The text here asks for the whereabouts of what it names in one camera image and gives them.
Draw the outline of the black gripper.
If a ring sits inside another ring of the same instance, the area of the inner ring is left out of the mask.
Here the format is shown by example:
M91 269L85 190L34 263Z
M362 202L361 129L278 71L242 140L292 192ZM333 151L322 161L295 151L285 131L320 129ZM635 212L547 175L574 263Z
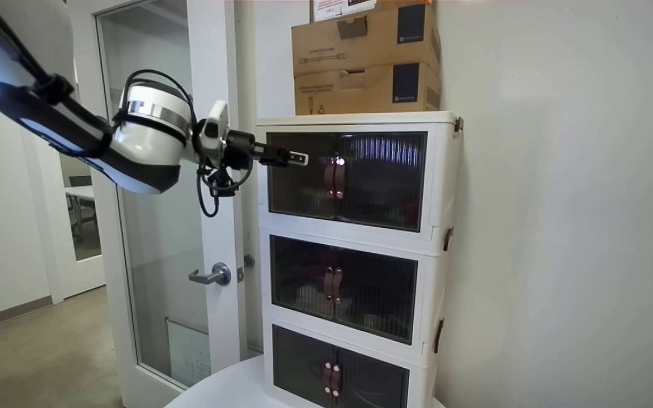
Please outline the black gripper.
M267 150L266 144L258 142L251 134L248 131L226 131L226 147L221 164L234 169L248 169L251 161L260 159L266 166L274 168L305 168L308 166L308 154L305 151L295 151L295 150Z

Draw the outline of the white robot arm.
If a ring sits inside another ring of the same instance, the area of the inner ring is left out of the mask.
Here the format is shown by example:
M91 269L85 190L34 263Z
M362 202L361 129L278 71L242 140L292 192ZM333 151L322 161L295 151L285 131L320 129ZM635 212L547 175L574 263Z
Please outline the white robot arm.
M75 100L66 76L46 71L2 14L0 113L135 194L170 190L183 159L197 166L212 198L231 198L241 188L231 169L250 173L254 161L277 168L305 168L311 161L305 151L231 129L221 100L197 118L189 91L153 69L125 80L110 118L95 115Z

